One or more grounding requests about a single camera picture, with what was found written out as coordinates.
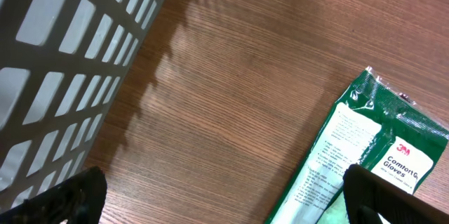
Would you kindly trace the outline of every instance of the green package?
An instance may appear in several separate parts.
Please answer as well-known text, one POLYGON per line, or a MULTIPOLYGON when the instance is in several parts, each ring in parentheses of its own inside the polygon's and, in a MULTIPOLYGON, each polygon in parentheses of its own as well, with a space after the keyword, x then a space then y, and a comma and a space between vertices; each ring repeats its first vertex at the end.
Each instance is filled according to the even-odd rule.
POLYGON ((443 153, 447 128, 368 67, 332 106, 266 224, 349 223, 342 176, 350 164, 414 193, 443 153))

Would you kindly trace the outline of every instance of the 3m logo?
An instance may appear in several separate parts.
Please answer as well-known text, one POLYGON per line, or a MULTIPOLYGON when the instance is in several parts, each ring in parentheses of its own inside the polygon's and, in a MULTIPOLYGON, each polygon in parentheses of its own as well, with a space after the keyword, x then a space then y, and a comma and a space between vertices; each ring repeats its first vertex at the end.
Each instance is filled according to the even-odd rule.
POLYGON ((404 155, 409 155, 410 154, 410 150, 407 149, 406 146, 399 144, 399 147, 396 148, 399 152, 402 152, 404 155))

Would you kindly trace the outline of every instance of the wood grain surface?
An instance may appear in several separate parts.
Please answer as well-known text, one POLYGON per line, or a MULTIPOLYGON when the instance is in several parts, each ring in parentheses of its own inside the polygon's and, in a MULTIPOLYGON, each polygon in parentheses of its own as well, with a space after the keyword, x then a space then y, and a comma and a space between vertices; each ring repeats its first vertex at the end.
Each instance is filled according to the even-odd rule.
POLYGON ((449 121, 448 51, 449 0, 166 0, 86 160, 102 222, 261 223, 367 65, 449 121))

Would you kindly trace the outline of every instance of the laundry basket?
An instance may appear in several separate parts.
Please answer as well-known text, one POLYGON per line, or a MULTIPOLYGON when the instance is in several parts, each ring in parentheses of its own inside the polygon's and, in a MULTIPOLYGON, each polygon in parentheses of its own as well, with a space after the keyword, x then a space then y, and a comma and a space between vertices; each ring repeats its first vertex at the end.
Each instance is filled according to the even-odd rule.
POLYGON ((0 0, 0 213, 79 172, 162 3, 0 0))

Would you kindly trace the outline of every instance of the white label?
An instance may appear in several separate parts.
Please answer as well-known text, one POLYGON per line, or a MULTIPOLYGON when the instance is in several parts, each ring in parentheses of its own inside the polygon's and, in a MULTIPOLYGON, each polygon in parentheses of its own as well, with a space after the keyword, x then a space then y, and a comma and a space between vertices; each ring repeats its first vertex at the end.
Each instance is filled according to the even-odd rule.
POLYGON ((434 165, 423 151, 396 136, 396 141, 371 172, 409 194, 434 165))
POLYGON ((272 223, 315 224, 380 128, 339 103, 272 223))

